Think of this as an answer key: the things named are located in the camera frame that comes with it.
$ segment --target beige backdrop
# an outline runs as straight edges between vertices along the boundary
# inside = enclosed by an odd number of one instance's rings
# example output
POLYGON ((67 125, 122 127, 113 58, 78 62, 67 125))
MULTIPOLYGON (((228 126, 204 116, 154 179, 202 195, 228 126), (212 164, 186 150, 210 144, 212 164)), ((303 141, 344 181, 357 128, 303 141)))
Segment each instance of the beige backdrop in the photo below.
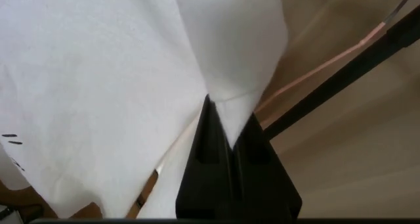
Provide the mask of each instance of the beige backdrop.
MULTIPOLYGON (((356 44, 401 0, 283 0, 289 49, 262 101, 356 44)), ((396 17, 420 3, 410 0, 396 17)), ((345 62, 257 112, 266 127, 345 62)), ((420 42, 271 142, 303 198, 301 217, 420 217, 420 42)))

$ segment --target black bar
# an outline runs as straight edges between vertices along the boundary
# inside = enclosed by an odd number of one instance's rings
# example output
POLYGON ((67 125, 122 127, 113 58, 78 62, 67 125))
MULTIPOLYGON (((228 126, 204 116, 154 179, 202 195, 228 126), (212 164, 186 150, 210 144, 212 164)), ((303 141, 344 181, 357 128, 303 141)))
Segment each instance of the black bar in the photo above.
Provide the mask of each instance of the black bar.
POLYGON ((393 25, 387 33, 355 59, 323 82, 292 109, 269 125, 264 134, 268 140, 299 121, 338 92, 368 73, 378 64, 410 46, 420 38, 420 6, 393 25))

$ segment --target white cloth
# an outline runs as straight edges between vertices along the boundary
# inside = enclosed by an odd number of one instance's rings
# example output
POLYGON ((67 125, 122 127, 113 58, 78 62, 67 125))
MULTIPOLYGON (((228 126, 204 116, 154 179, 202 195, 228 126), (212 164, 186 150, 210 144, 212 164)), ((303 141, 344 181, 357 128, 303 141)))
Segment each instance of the white cloth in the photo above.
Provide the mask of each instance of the white cloth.
POLYGON ((281 0, 0 0, 0 143, 59 217, 123 217, 207 93, 234 143, 286 41, 281 0))

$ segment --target folded fabric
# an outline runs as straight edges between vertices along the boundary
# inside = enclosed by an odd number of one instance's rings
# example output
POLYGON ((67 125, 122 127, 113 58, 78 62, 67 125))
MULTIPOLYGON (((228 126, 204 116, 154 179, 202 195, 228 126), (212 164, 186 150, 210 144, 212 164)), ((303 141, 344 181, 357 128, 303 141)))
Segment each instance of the folded fabric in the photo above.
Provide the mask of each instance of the folded fabric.
POLYGON ((0 20, 0 143, 59 217, 125 216, 208 93, 233 145, 287 35, 281 0, 0 0, 0 20))

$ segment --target thin wire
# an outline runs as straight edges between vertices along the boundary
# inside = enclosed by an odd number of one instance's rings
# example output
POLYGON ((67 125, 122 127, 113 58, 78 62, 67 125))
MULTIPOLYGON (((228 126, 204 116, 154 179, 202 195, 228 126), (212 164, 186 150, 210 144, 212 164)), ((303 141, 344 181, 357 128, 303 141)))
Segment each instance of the thin wire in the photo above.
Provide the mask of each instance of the thin wire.
POLYGON ((329 59, 327 62, 325 62, 325 63, 321 64, 320 66, 318 66, 317 68, 309 71, 305 75, 295 79, 291 83, 288 83, 286 86, 280 88, 275 93, 273 93, 268 99, 266 99, 263 103, 260 103, 260 105, 258 105, 257 109, 255 109, 255 112, 258 112, 258 111, 262 110, 265 106, 270 104, 270 102, 273 101, 278 95, 280 95, 280 94, 286 92, 287 90, 291 89, 292 87, 300 84, 302 81, 308 79, 309 77, 311 77, 314 74, 316 74, 317 72, 323 70, 327 66, 330 66, 331 64, 338 61, 339 59, 342 59, 344 56, 347 56, 348 54, 354 52, 355 50, 359 49, 360 47, 363 47, 368 41, 370 41, 373 37, 375 37, 377 35, 377 33, 385 27, 385 25, 387 25, 396 16, 396 14, 407 3, 407 1, 408 0, 402 0, 398 4, 398 6, 380 24, 378 26, 376 26, 372 31, 370 31, 366 35, 365 38, 363 38, 361 41, 359 41, 359 43, 357 43, 353 47, 343 51, 342 53, 338 54, 337 56, 329 59))

